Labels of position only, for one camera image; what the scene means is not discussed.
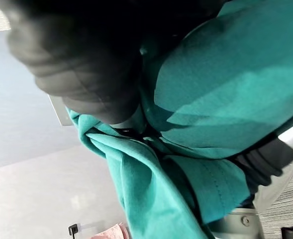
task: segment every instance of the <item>black hook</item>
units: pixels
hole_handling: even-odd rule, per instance
[[[77,224],[73,224],[73,225],[69,226],[68,229],[69,229],[69,235],[72,236],[72,239],[75,239],[75,234],[77,232],[79,232],[78,225]]]

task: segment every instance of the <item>teal fabric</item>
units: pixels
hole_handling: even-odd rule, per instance
[[[144,75],[146,116],[167,147],[195,158],[241,152],[293,116],[293,0],[211,20]]]
[[[151,147],[120,136],[93,116],[71,110],[69,115],[83,144],[106,158],[134,239],[213,238],[204,224],[223,217],[249,195],[243,172],[227,160],[170,154],[158,158]],[[163,146],[156,139],[153,143]],[[168,158],[186,170],[198,198],[202,224],[163,171],[160,160]]]
[[[161,138],[133,140],[69,110],[83,144],[106,158],[134,239],[213,238],[205,224],[249,195],[243,172],[224,158],[293,116],[293,0],[247,2],[228,5],[173,52],[145,56],[143,109]],[[195,199],[163,170],[168,160]]]

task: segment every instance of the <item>gray carpet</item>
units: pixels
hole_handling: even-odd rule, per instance
[[[266,239],[281,239],[281,227],[293,226],[293,177],[278,200],[260,215]]]

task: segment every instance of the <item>pink towel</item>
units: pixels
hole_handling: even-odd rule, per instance
[[[130,239],[130,237],[125,225],[120,223],[102,233],[96,234],[91,239]]]

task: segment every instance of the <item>light switch plate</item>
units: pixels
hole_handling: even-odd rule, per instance
[[[61,97],[57,96],[49,96],[49,99],[51,101],[52,107],[54,111],[56,112],[56,115],[58,117],[58,120],[62,126],[71,126],[73,125],[68,112],[66,110],[66,107],[62,101]]]

